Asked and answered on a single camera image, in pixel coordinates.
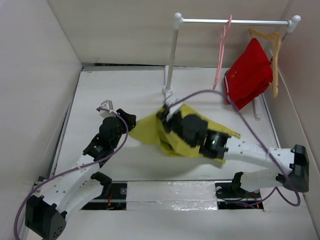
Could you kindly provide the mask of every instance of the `folded red garment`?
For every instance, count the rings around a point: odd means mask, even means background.
[[[269,59],[256,38],[253,38],[242,55],[224,75],[227,103],[230,99],[242,109],[262,94],[273,80]]]

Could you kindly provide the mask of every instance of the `pink hanger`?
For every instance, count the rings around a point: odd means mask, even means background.
[[[222,27],[222,31],[221,31],[221,35],[220,35],[220,48],[219,48],[218,66],[216,68],[215,79],[214,79],[214,83],[213,83],[213,89],[216,88],[216,86],[218,84],[218,79],[220,77],[220,70],[221,70],[221,67],[222,67],[222,61],[224,59],[225,42],[226,42],[227,35],[229,33],[229,30],[230,30],[231,20],[232,20],[232,15],[230,15],[230,20],[229,20],[227,29],[226,29],[225,25],[223,25],[223,27]]]

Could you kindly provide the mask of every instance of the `clothing rack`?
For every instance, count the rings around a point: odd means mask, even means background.
[[[275,26],[275,27],[287,27],[287,31],[281,39],[281,48],[284,46],[291,33],[295,30],[297,24],[300,22],[301,17],[299,15],[295,15],[291,20],[285,21],[269,21],[269,20],[231,20],[231,25],[241,25],[241,26]],[[172,75],[174,70],[175,63],[175,54],[176,54],[176,46],[178,39],[178,32],[180,25],[182,24],[227,24],[229,23],[228,19],[188,19],[183,18],[181,13],[177,12],[174,15],[174,24],[173,24],[173,35],[172,35],[172,43],[171,43],[171,52],[170,52],[170,60],[169,66],[166,66],[166,74],[165,74],[165,85],[163,87],[162,92],[165,94],[165,97],[168,97],[173,89],[171,87]]]

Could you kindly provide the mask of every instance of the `white pole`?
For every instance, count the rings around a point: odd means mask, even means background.
[[[176,46],[177,46],[177,39],[178,39],[178,31],[180,23],[182,23],[182,15],[181,13],[177,12],[174,15],[174,25],[173,25],[173,36],[172,36],[172,42],[171,42],[171,52],[170,52],[170,60],[169,60],[169,69],[168,69],[168,77],[166,79],[166,84],[163,87],[162,92],[164,94],[172,93],[172,87],[171,87],[171,80],[172,80],[172,72],[174,70],[174,64],[175,64],[175,54],[176,54]]]

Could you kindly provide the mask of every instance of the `wooden hanger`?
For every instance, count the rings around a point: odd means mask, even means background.
[[[281,47],[281,37],[280,33],[278,32],[272,32],[270,34],[264,34],[260,31],[257,31],[253,28],[250,28],[248,30],[251,37],[253,38],[253,35],[257,35],[258,37],[261,37],[263,39],[266,39],[272,43],[272,71],[273,71],[273,80],[272,83],[270,82],[270,87],[273,91],[273,97],[276,98],[278,95],[278,54]]]

